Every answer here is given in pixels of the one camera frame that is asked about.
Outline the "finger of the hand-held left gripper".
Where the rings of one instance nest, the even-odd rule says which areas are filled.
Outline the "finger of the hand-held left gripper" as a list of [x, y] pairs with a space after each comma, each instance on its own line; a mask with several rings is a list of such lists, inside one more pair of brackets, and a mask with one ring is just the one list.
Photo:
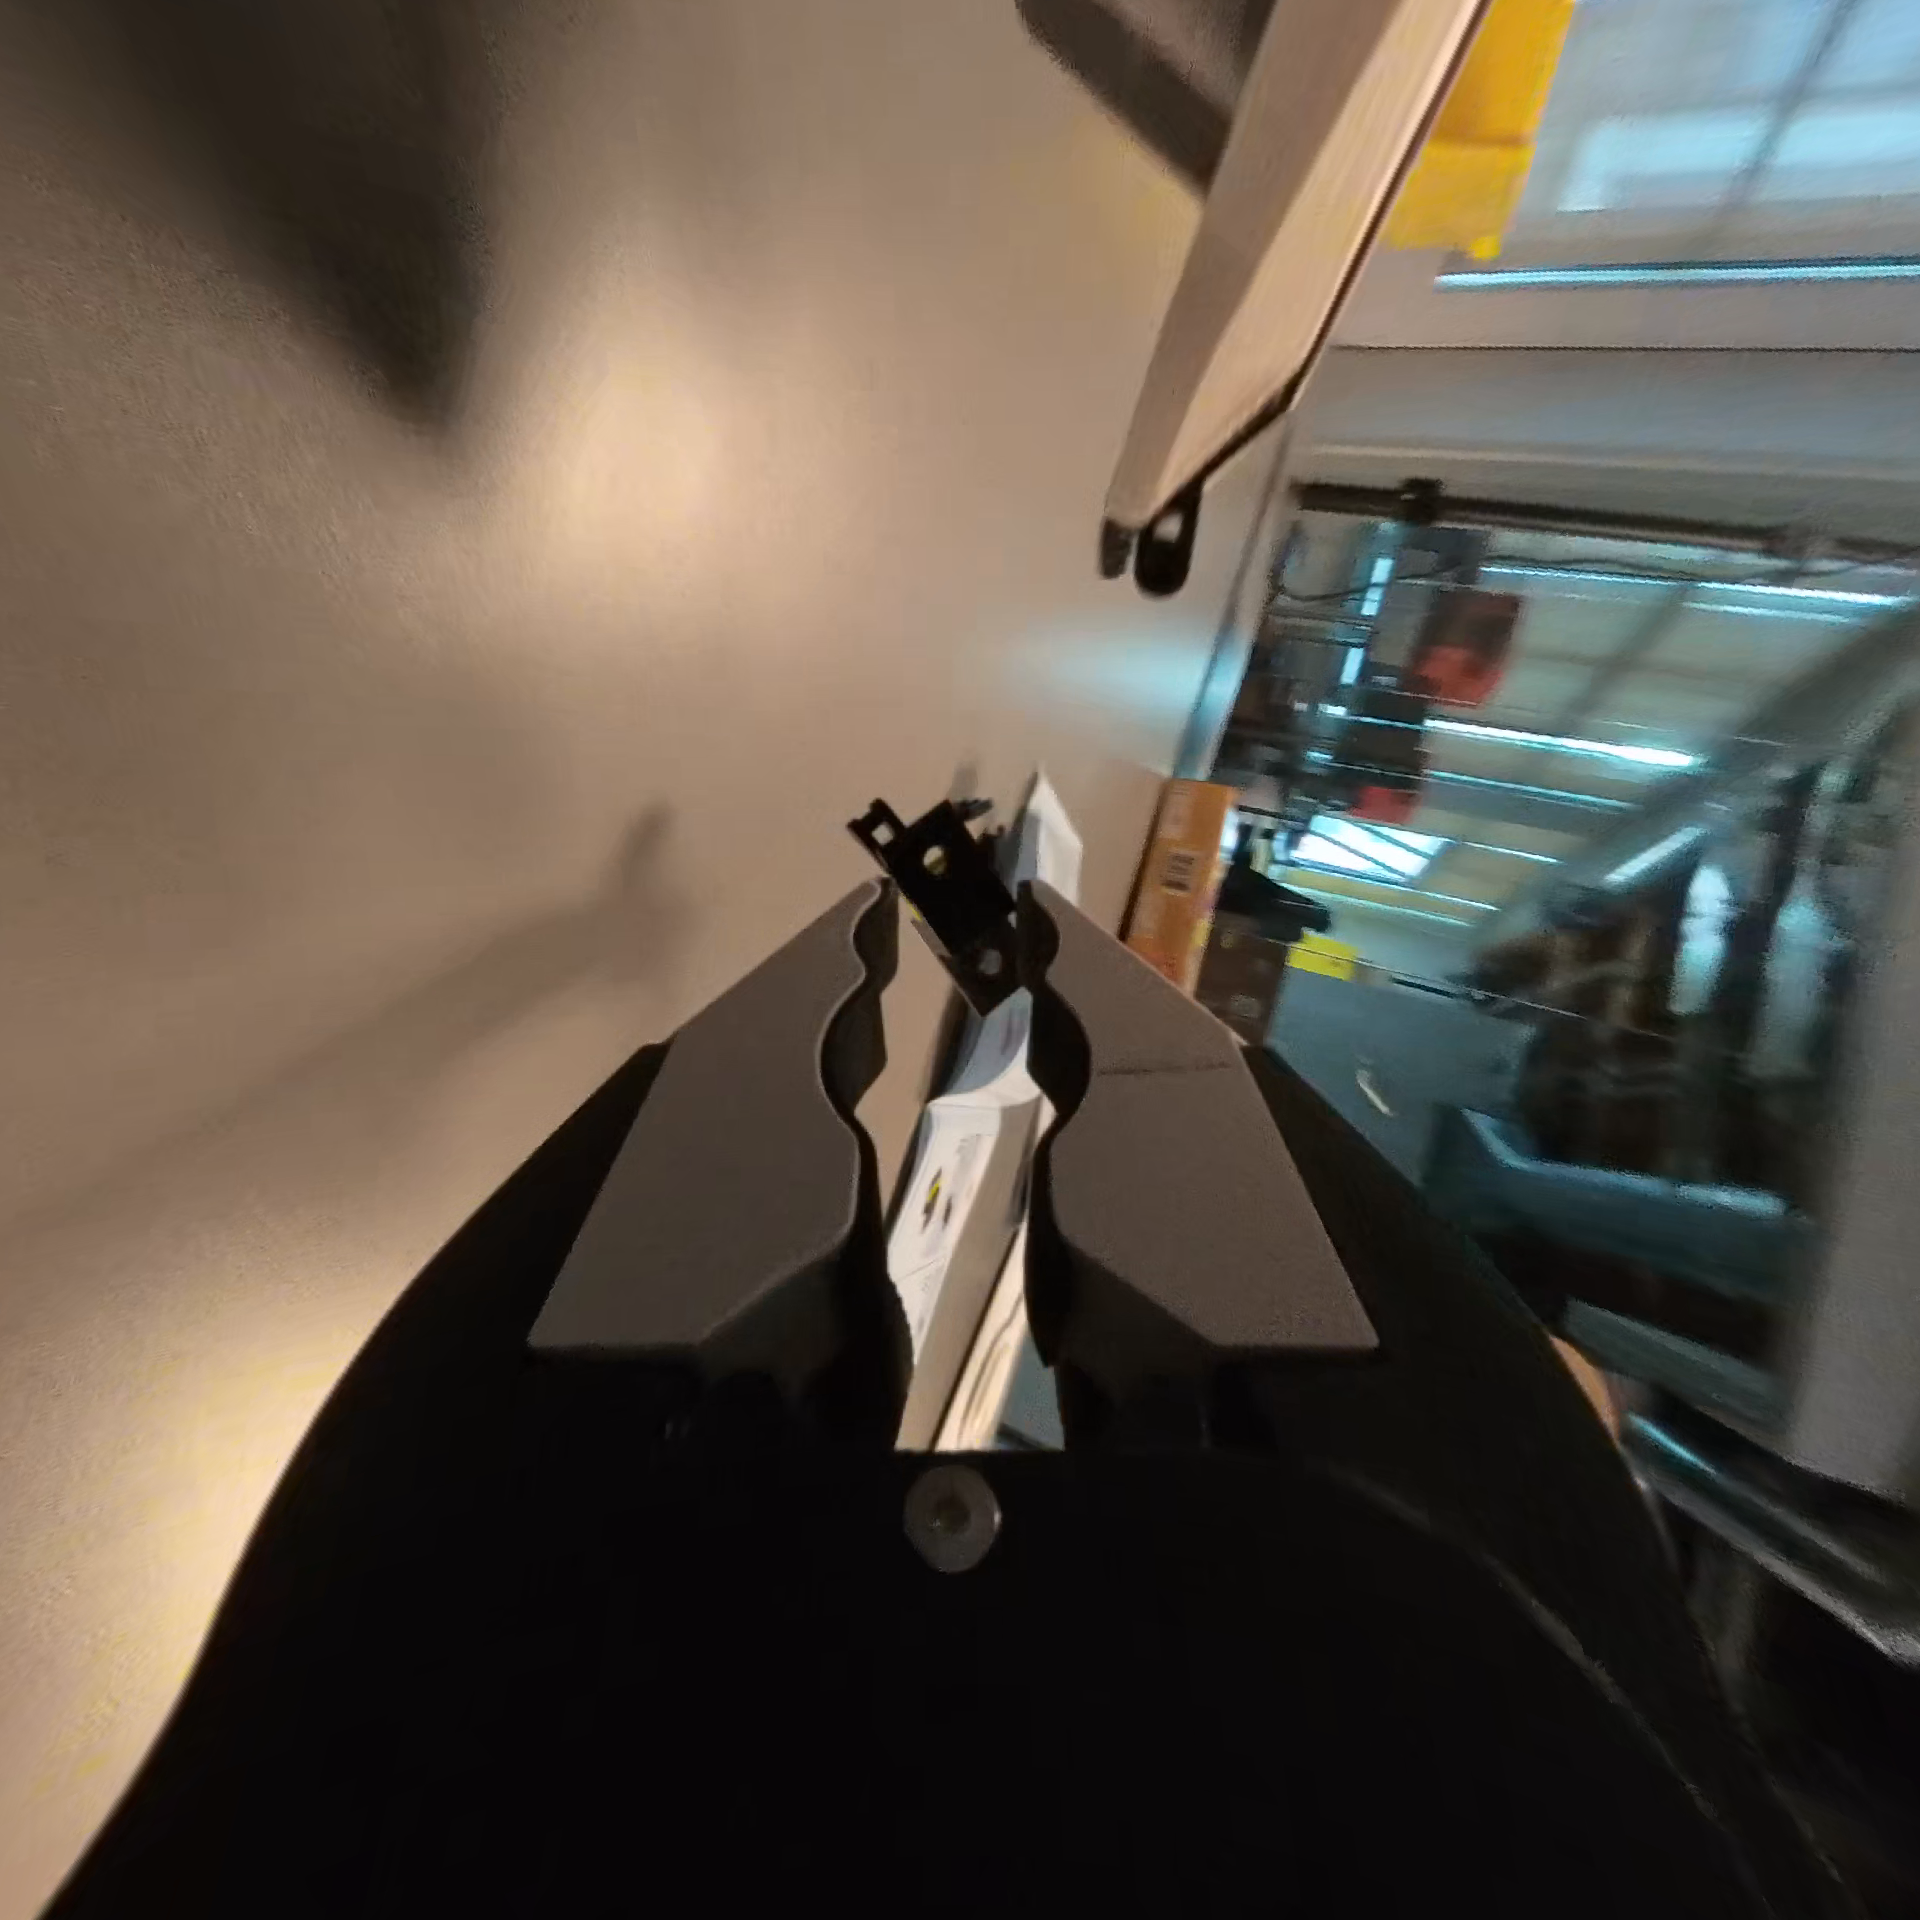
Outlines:
[[1095, 571], [1292, 414], [1473, 41], [1481, 0], [1283, 0], [1102, 497]]

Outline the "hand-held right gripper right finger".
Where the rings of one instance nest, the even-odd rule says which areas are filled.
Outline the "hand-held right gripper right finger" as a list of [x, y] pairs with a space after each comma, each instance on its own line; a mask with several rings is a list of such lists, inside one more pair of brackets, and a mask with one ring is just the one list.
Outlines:
[[1378, 1328], [1232, 1033], [1020, 885], [1028, 1074], [1023, 1324], [1063, 1418], [1212, 1418], [1238, 1375], [1371, 1366]]

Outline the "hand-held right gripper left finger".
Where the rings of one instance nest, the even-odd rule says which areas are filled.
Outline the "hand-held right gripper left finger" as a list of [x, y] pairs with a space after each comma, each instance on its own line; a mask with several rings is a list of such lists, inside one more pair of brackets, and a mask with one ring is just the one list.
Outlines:
[[669, 1039], [532, 1353], [900, 1413], [900, 1287], [858, 1127], [894, 972], [900, 894], [858, 881]]

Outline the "yellow plastic bin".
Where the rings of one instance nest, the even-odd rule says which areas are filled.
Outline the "yellow plastic bin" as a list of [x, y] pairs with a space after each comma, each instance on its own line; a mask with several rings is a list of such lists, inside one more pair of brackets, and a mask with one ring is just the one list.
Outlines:
[[1485, 4], [1426, 151], [1378, 229], [1378, 249], [1453, 254], [1467, 265], [1498, 259], [1570, 17], [1570, 0]]

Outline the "black lego assembly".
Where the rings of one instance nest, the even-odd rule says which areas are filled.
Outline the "black lego assembly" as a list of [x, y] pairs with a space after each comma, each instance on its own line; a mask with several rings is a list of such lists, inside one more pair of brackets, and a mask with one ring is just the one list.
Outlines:
[[900, 819], [873, 796], [846, 819], [846, 838], [885, 867], [912, 917], [922, 944], [968, 1014], [991, 1022], [1017, 991], [1017, 891], [998, 872], [998, 830], [991, 796], [939, 796]]

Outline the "orange lego box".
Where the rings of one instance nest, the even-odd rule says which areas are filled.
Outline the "orange lego box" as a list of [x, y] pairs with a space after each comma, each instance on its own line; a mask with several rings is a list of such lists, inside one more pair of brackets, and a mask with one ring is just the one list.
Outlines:
[[1238, 842], [1238, 790], [1168, 777], [1142, 867], [1126, 897], [1120, 944], [1168, 984], [1197, 996], [1212, 910]]

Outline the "open instruction booklet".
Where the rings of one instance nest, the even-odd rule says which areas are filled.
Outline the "open instruction booklet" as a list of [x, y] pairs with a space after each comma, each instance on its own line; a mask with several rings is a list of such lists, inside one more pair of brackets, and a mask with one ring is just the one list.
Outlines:
[[[1042, 881], [1074, 897], [1080, 853], [1080, 830], [1034, 766], [998, 826], [1007, 885], [1020, 894]], [[907, 1328], [900, 1448], [936, 1448], [968, 1413], [977, 1342], [1023, 1226], [1042, 1121], [1023, 984], [991, 1022], [959, 1003], [887, 1201], [885, 1265]]]

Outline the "black light stand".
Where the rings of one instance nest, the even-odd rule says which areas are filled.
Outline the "black light stand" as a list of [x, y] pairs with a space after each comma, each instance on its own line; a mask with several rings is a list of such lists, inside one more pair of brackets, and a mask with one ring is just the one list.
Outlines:
[[1874, 541], [1874, 536], [1828, 536], [1812, 525], [1752, 525], [1752, 522], [1702, 522], [1702, 513], [1621, 513], [1589, 505], [1543, 505], [1505, 497], [1462, 497], [1440, 478], [1400, 478], [1400, 485], [1341, 485], [1341, 478], [1300, 478], [1292, 505], [1305, 513], [1355, 513], [1390, 525], [1440, 525], [1440, 529], [1515, 529], [1515, 536], [1576, 536], [1576, 541], [1644, 541], [1644, 545], [1689, 545], [1689, 549], [1730, 549], [1785, 567], [1915, 567], [1915, 541]]

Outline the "large paned window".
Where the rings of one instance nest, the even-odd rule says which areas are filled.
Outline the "large paned window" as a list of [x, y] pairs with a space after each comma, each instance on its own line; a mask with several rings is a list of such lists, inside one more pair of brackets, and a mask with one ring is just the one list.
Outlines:
[[1434, 281], [1892, 281], [1915, 259], [1915, 0], [1589, 0], [1498, 254]]
[[1495, 557], [1481, 585], [1515, 599], [1511, 649], [1485, 697], [1395, 721], [1417, 759], [1407, 814], [1371, 826], [1318, 796], [1305, 830], [1272, 830], [1268, 872], [1332, 917], [1481, 935], [1733, 750], [1791, 670], [1886, 622], [1911, 571], [1683, 574], [1606, 549]]

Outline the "silver ventilation duct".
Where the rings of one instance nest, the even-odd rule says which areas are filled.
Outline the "silver ventilation duct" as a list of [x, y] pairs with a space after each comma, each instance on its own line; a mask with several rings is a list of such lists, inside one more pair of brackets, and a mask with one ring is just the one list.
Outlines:
[[1445, 1105], [1426, 1197], [1472, 1238], [1635, 1265], [1745, 1305], [1777, 1305], [1812, 1267], [1820, 1226], [1772, 1194], [1550, 1162], [1515, 1127]]

